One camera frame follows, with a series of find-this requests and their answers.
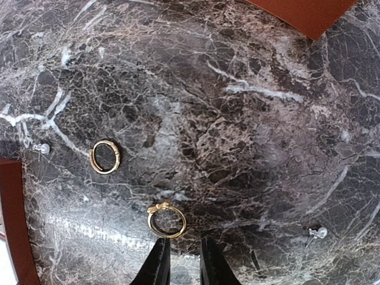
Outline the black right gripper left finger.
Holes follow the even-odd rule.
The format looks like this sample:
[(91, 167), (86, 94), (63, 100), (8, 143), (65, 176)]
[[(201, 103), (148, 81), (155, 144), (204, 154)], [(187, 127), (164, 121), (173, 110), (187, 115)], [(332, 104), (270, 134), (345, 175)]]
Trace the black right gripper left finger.
[(130, 285), (170, 284), (170, 239), (158, 238)]

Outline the beige jewelry tray insert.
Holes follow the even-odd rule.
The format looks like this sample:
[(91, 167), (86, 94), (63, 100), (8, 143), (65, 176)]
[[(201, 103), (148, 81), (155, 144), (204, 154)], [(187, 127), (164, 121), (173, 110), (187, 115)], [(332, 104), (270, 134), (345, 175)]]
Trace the beige jewelry tray insert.
[(1, 208), (5, 237), (19, 284), (39, 284), (26, 223), (22, 165), (1, 159)]

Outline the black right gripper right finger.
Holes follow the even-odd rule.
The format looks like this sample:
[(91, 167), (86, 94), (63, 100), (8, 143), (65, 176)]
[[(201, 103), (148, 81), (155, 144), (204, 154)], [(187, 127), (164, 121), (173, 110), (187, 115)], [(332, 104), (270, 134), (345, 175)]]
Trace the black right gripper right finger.
[(201, 241), (200, 281), (205, 285), (239, 285), (221, 250), (209, 237)]

